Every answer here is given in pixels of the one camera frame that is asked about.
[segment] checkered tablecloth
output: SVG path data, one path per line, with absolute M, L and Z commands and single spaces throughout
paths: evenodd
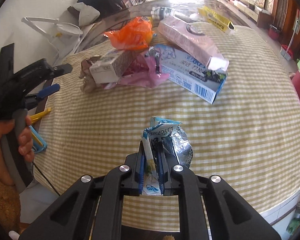
M 183 123 L 193 146 L 190 168 L 198 175 L 219 174 L 258 212 L 300 189 L 300 102 L 272 49 L 252 29 L 238 26 L 228 36 L 196 23 L 230 60 L 229 76 L 213 105 L 166 81 L 154 89 L 117 86 L 91 94 L 80 91 L 81 60 L 105 54 L 108 41 L 71 55 L 70 74 L 56 78 L 61 90 L 40 135 L 48 143 L 36 164 L 59 192 L 83 174 L 105 175 L 138 151 L 151 116 Z M 160 35 L 153 44 L 165 42 Z M 34 169 L 36 179 L 46 181 Z M 178 198 L 125 197 L 123 225 L 178 231 Z

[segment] blue and white box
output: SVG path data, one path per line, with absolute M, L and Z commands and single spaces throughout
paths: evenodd
M 210 104 L 214 102 L 226 81 L 227 72 L 210 70 L 190 54 L 163 44 L 154 48 L 160 51 L 162 73 L 169 73 L 169 80 Z

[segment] metal bolt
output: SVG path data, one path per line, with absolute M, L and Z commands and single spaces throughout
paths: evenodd
M 173 169 L 177 172 L 183 171 L 183 167 L 181 165 L 174 165 Z
M 217 176 L 217 175 L 213 175 L 213 176 L 211 177 L 211 180 L 212 180 L 212 182 L 214 182 L 214 183 L 218 183 L 218 182 L 221 181 L 221 178 L 220 178 L 219 176 Z
M 122 172 L 126 172 L 126 171 L 130 170 L 130 167 L 128 165 L 121 165 L 119 170 Z
M 81 177 L 81 181 L 83 183 L 89 182 L 91 180 L 91 177 L 89 175 L 84 175 Z

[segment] human hand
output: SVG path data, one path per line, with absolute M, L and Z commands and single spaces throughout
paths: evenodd
M 14 128 L 14 120 L 10 121 L 0 121 L 0 139 L 2 135 L 9 133 Z M 19 153 L 23 156 L 25 161 L 32 162 L 34 160 L 34 152 L 32 150 L 33 142 L 31 137 L 31 130 L 29 125 L 31 125 L 31 118 L 26 116 L 26 127 L 20 133 L 18 137 L 19 143 Z M 14 182 L 8 172 L 7 166 L 4 162 L 1 146 L 0 146 L 0 181 L 7 185 L 13 186 Z

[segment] yellow object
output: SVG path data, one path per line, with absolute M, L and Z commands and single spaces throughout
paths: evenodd
M 51 107 L 48 107 L 48 109 L 44 110 L 43 112 L 31 115 L 30 118 L 31 118 L 32 124 L 34 124 L 35 122 L 37 122 L 42 117 L 44 117 L 45 115 L 49 114 L 50 112 L 51 112 Z
M 43 147 L 42 142 L 37 138 L 37 136 L 34 133 L 31 133 L 32 139 L 40 145 L 40 147 Z
M 224 33 L 233 34 L 236 31 L 236 28 L 228 18 L 217 14 L 214 10 L 208 8 L 207 6 L 198 8 L 198 12 L 202 16 L 205 16 L 208 22 L 215 25 L 215 27 L 219 28 Z

